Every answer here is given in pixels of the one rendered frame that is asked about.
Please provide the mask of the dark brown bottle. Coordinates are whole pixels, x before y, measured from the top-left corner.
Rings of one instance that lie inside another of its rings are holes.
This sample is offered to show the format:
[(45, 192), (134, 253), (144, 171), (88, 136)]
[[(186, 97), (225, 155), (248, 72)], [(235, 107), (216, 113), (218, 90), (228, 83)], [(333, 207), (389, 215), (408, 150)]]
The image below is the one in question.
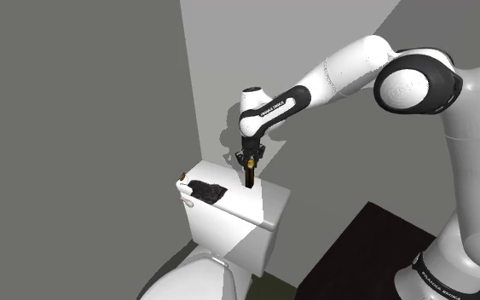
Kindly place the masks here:
[(246, 187), (247, 188), (252, 188), (253, 185), (254, 185), (255, 165), (256, 165), (255, 159), (248, 159), (246, 161), (245, 178), (246, 178)]

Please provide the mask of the black crumpled cloth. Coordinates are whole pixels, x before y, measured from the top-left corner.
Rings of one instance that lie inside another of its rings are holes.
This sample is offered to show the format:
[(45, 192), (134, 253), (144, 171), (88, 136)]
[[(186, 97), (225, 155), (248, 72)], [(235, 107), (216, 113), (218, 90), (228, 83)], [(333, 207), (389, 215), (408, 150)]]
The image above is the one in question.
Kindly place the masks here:
[(199, 180), (192, 180), (188, 183), (191, 188), (191, 196), (199, 199), (209, 205), (214, 205), (228, 191), (227, 188), (219, 184), (210, 184)]

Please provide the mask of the white toilet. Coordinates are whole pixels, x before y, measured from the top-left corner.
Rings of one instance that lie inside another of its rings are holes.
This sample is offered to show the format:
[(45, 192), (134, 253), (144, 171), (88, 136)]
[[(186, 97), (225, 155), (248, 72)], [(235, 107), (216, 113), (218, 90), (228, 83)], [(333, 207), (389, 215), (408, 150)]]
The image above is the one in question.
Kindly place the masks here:
[[(176, 263), (156, 273), (136, 300), (246, 300), (253, 277), (261, 277), (275, 247), (290, 190), (228, 166), (201, 160), (176, 181), (191, 232)], [(228, 189), (214, 205), (192, 197), (199, 180)]]

